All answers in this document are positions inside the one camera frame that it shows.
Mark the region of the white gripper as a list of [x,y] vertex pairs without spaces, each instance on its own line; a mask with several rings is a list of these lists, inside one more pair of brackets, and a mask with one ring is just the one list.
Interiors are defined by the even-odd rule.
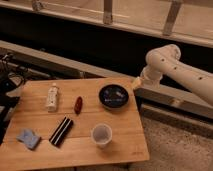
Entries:
[[[158,70],[145,66],[140,74],[142,82],[147,85],[159,85],[162,79],[162,73]],[[141,79],[136,77],[132,82],[132,89],[135,90],[141,86]]]

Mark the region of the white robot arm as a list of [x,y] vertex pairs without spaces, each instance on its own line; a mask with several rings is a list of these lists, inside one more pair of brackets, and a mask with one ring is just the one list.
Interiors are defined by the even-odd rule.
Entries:
[[175,44],[150,50],[146,66],[132,83],[132,88],[159,85],[164,75],[176,81],[213,106],[213,74],[180,62],[181,50]]

